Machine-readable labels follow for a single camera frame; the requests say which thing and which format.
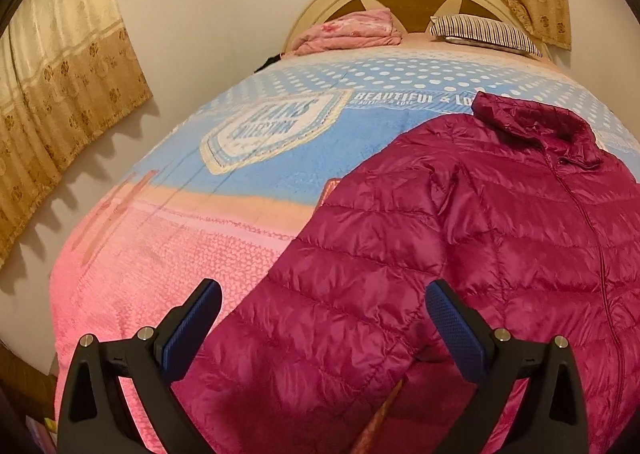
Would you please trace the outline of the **magenta puffer jacket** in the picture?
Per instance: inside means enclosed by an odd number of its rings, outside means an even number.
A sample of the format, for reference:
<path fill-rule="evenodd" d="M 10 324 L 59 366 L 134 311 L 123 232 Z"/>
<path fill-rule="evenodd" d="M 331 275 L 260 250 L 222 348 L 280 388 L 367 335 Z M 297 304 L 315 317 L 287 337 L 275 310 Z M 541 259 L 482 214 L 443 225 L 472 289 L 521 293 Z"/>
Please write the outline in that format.
<path fill-rule="evenodd" d="M 639 186 L 578 115 L 478 94 L 345 176 L 175 385 L 218 453 L 429 453 L 471 398 L 428 318 L 564 336 L 607 451 L 639 405 Z"/>

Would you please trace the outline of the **blue pink printed bedspread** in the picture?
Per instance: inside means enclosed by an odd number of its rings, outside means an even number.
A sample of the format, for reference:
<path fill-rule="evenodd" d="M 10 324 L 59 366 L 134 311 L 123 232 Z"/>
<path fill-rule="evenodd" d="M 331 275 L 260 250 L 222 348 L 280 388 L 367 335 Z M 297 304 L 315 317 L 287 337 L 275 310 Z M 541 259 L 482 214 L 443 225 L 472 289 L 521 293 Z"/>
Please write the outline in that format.
<path fill-rule="evenodd" d="M 222 305 L 204 344 L 345 176 L 403 133 L 470 113 L 478 94 L 573 112 L 639 185 L 638 141 L 584 86 L 549 64 L 441 44 L 285 58 L 174 129 L 70 235 L 51 279 L 58 419 L 82 336 L 128 339 L 160 324 L 211 279 Z M 171 384 L 174 393 L 184 378 Z M 132 380 L 119 382 L 147 453 L 168 453 Z M 525 379 L 515 383 L 480 453 L 501 453 L 526 386 Z M 638 448 L 639 405 L 603 453 Z"/>

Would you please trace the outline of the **striped pillow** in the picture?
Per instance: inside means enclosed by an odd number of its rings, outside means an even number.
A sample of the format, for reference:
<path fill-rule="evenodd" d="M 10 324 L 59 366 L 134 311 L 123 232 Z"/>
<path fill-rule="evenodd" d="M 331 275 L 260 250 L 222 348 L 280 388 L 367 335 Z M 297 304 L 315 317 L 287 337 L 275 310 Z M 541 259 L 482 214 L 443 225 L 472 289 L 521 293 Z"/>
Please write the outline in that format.
<path fill-rule="evenodd" d="M 514 50 L 523 55 L 542 56 L 540 50 L 523 30 L 509 23 L 470 14 L 433 16 L 428 32 L 444 40 L 457 38 L 457 40 Z"/>

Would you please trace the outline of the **beige curtain left window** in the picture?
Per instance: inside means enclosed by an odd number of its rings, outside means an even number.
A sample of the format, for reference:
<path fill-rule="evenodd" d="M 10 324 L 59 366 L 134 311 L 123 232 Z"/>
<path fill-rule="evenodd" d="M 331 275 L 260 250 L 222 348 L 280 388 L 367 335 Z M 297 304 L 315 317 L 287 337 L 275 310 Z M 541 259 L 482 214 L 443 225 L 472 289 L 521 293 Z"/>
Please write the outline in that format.
<path fill-rule="evenodd" d="M 1 36 L 1 256 L 78 154 L 152 97 L 116 0 L 23 0 Z"/>

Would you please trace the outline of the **folded pink blanket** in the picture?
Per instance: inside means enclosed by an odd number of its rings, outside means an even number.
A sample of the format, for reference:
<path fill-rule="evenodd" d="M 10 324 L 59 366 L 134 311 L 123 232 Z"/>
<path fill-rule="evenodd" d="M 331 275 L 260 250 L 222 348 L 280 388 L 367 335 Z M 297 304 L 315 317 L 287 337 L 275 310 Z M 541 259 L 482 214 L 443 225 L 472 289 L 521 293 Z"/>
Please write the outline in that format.
<path fill-rule="evenodd" d="M 388 8 L 356 11 L 312 26 L 294 38 L 286 54 L 300 57 L 333 50 L 396 46 L 401 40 L 402 34 Z"/>

